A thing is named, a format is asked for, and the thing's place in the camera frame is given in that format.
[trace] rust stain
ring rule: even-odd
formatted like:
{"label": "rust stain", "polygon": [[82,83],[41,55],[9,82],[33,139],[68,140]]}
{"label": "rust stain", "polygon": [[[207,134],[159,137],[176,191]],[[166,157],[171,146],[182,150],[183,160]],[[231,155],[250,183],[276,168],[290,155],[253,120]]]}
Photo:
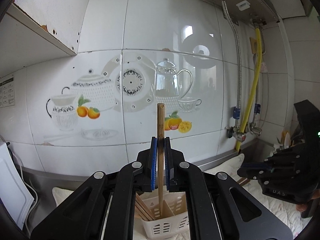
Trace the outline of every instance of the rust stain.
{"label": "rust stain", "polygon": [[48,32],[47,25],[41,25],[41,28],[44,29],[46,32]]}
{"label": "rust stain", "polygon": [[41,145],[45,145],[45,146],[54,146],[53,144],[48,143],[48,142],[44,142],[44,143],[42,143]]}

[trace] human hand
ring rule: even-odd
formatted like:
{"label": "human hand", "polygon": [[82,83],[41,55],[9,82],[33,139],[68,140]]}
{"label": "human hand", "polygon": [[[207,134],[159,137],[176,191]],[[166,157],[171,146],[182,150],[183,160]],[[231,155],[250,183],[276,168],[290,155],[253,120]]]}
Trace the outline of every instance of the human hand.
{"label": "human hand", "polygon": [[[320,189],[317,189],[312,196],[312,199],[316,199],[316,198],[320,198]],[[297,205],[296,208],[298,211],[304,212],[307,210],[308,205],[307,204]]]}

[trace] white appliance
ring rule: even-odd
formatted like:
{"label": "white appliance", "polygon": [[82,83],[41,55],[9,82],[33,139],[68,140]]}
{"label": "white appliance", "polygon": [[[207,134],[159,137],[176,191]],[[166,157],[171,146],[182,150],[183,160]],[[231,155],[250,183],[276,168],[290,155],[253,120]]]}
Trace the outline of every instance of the white appliance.
{"label": "white appliance", "polygon": [[22,229],[33,197],[20,178],[4,142],[0,142],[0,198],[12,219]]}

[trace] pitcher handle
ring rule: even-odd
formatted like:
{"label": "pitcher handle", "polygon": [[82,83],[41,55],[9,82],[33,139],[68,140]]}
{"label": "pitcher handle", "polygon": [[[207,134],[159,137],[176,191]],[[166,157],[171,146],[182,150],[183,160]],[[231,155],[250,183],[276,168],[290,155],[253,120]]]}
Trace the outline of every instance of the pitcher handle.
{"label": "pitcher handle", "polygon": [[48,103],[49,103],[50,100],[51,100],[51,98],[49,98],[48,101],[47,101],[47,103],[45,104],[45,109],[47,110],[47,113],[48,113],[48,115],[50,116],[50,118],[52,118],[52,115],[49,114],[49,111],[48,111]]}
{"label": "pitcher handle", "polygon": [[192,77],[191,72],[190,72],[189,70],[185,69],[185,68],[182,69],[182,70],[180,70],[180,71],[177,73],[177,76],[178,76],[182,71],[186,71],[186,72],[189,73],[189,75],[190,75],[190,77],[191,77],[191,81],[190,81],[190,85],[189,85],[187,91],[186,91],[186,92],[184,93],[184,95],[183,95],[182,97],[180,97],[180,98],[183,98],[183,97],[189,92],[189,90],[190,90],[190,88],[191,88],[191,86],[192,86],[192,82],[193,82],[193,77]]}
{"label": "pitcher handle", "polygon": [[63,95],[63,90],[64,90],[65,88],[67,88],[67,89],[69,89],[69,90],[70,90],[70,88],[69,88],[69,87],[64,87],[64,88],[61,90],[61,94],[62,94],[62,95]]}

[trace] yellow pipe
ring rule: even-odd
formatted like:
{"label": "yellow pipe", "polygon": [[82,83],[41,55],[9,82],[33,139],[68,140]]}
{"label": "yellow pipe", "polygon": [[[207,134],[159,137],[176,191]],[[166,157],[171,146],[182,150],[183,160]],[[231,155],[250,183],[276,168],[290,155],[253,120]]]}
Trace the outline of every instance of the yellow pipe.
{"label": "yellow pipe", "polygon": [[[261,68],[261,62],[262,62],[261,34],[260,34],[260,30],[258,27],[255,28],[255,31],[256,31],[257,45],[258,45],[258,47],[257,47],[258,60],[257,60],[256,69],[254,71],[254,78],[253,78],[253,83],[252,83],[251,90],[250,90],[249,100],[247,102],[247,107],[245,109],[244,117],[243,117],[243,120],[242,120],[242,123],[240,126],[240,132],[244,132],[245,126],[246,126],[248,119],[249,119],[251,106],[252,106],[252,103],[254,100],[256,87],[257,87],[257,83],[259,80],[259,74],[260,74],[260,68]],[[237,141],[237,143],[236,143],[237,152],[239,152],[239,150],[240,150],[240,145],[241,145],[241,142]]]}

